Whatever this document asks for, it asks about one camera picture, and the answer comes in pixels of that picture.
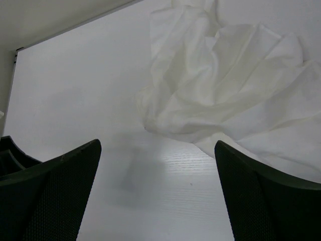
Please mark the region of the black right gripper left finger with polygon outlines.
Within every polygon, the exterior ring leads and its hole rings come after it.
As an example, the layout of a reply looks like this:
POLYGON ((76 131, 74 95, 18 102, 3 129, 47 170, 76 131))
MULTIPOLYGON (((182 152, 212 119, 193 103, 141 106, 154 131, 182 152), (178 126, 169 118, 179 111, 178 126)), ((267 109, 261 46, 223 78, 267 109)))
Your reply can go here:
POLYGON ((1 140, 1 240, 76 240, 101 156, 95 139, 41 162, 1 140))

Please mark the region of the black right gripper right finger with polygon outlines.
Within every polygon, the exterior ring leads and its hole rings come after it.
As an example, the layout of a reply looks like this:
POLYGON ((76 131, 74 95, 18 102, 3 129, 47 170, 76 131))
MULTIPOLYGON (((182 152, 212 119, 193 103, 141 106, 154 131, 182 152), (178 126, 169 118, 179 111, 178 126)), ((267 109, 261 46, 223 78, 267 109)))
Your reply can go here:
POLYGON ((235 240, 320 240, 320 184, 256 161, 223 141, 215 160, 235 240))

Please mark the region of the white pleated skirt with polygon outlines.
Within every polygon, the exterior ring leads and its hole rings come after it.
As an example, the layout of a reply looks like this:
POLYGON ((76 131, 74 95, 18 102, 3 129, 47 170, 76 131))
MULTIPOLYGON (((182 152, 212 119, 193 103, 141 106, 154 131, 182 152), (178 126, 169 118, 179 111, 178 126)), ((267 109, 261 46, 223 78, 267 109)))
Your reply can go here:
POLYGON ((209 156, 223 140, 288 174, 320 181, 320 64, 296 35, 263 24, 221 27, 212 1, 150 14, 151 82, 137 95, 144 128, 209 156))

